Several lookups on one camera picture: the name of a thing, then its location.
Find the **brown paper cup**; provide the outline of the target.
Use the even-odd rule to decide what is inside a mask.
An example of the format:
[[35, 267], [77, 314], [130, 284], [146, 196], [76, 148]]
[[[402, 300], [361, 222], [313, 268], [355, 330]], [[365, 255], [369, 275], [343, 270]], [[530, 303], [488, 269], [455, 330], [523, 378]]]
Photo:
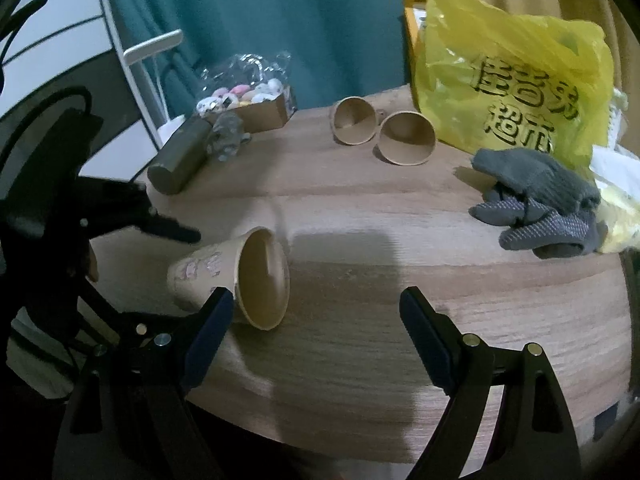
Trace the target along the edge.
[[233, 321], [268, 332], [288, 310], [288, 260], [276, 234], [258, 226], [173, 263], [167, 287], [175, 303], [188, 312], [200, 310], [214, 289], [228, 289], [234, 301]]
[[386, 162], [397, 166], [425, 164], [436, 144], [433, 125], [413, 110], [388, 115], [378, 129], [378, 151]]
[[361, 96], [348, 96], [334, 104], [330, 114], [332, 134], [341, 144], [355, 146], [371, 141], [385, 118], [379, 110]]

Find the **dark green cylindrical bottle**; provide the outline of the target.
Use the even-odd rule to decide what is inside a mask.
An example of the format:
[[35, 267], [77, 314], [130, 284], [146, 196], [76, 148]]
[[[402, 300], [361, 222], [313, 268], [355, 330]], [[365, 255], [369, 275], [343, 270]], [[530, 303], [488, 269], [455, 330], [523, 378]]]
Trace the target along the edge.
[[176, 195], [183, 190], [205, 162], [211, 131], [206, 119], [192, 116], [174, 132], [146, 172], [157, 192]]

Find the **clear crumpled plastic bottle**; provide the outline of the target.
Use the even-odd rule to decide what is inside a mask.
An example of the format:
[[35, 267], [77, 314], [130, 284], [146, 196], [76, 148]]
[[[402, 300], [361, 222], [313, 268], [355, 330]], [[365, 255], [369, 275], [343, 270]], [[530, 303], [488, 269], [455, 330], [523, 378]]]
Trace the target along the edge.
[[245, 130], [238, 114], [225, 112], [213, 125], [206, 140], [206, 153], [218, 162], [226, 162], [238, 154], [240, 147], [252, 136]]

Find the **cardboard box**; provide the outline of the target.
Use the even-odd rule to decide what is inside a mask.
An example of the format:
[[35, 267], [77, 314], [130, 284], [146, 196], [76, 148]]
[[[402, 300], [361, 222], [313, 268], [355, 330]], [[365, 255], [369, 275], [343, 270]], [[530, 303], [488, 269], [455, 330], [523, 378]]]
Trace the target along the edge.
[[258, 133], [283, 128], [296, 110], [293, 88], [287, 84], [283, 91], [271, 101], [238, 103], [226, 110], [208, 110], [201, 114], [201, 118], [213, 125], [219, 116], [232, 113], [242, 120], [247, 132]]

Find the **white desk lamp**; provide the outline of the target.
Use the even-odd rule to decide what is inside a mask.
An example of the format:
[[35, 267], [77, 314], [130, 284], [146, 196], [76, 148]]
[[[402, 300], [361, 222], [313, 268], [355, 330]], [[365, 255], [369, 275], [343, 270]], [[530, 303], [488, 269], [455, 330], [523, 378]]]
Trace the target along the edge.
[[156, 125], [156, 136], [157, 140], [160, 141], [161, 148], [186, 121], [186, 116], [178, 115], [172, 117], [169, 113], [157, 59], [161, 53], [179, 47], [182, 42], [182, 30], [175, 29], [171, 32], [165, 32], [160, 36], [142, 41], [140, 44], [129, 47], [124, 51], [125, 64], [128, 67], [140, 66], [150, 89], [153, 103], [157, 109], [157, 115], [160, 116], [160, 118], [154, 120], [154, 124]]

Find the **clear bag of toys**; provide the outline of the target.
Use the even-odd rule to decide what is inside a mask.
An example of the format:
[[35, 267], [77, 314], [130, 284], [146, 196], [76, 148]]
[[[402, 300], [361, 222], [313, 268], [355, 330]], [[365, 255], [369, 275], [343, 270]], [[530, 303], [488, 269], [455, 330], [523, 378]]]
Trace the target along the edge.
[[234, 54], [198, 71], [195, 111], [201, 117], [262, 104], [284, 97], [286, 114], [297, 105], [290, 85], [292, 55], [287, 50], [275, 55]]

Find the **grey work gloves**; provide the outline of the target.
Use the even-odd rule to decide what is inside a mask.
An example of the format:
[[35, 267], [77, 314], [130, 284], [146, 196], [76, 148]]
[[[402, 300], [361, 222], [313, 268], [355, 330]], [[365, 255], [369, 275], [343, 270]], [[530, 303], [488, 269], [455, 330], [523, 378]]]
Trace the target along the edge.
[[470, 215], [503, 226], [499, 245], [530, 250], [541, 259], [573, 258], [596, 251], [606, 233], [597, 220], [597, 187], [556, 159], [527, 148], [481, 148], [472, 168], [496, 179]]

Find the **teal curtain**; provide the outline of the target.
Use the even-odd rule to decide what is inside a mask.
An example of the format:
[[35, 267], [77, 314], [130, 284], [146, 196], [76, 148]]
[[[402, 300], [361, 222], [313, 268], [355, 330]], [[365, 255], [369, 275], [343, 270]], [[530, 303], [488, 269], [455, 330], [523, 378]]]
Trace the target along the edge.
[[300, 108], [366, 96], [409, 79], [402, 0], [110, 0], [129, 47], [181, 29], [160, 56], [168, 110], [189, 113], [200, 75], [235, 54], [291, 57], [288, 80]]

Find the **orange cardboard package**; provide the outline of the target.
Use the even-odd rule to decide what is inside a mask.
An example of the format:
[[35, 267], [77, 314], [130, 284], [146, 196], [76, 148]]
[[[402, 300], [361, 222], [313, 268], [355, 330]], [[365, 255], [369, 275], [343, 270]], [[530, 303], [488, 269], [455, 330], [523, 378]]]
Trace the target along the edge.
[[416, 67], [416, 52], [420, 50], [419, 44], [426, 22], [427, 0], [402, 0], [404, 2], [404, 17], [408, 41], [408, 59], [410, 76], [414, 77]]

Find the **yellow plastic shopping bag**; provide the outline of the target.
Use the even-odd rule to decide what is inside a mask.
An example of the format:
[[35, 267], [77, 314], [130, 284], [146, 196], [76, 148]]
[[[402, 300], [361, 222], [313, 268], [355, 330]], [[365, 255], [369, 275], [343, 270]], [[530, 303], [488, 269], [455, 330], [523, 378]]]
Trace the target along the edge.
[[528, 148], [572, 169], [608, 140], [614, 62], [593, 22], [426, 0], [412, 90], [439, 140], [470, 154]]

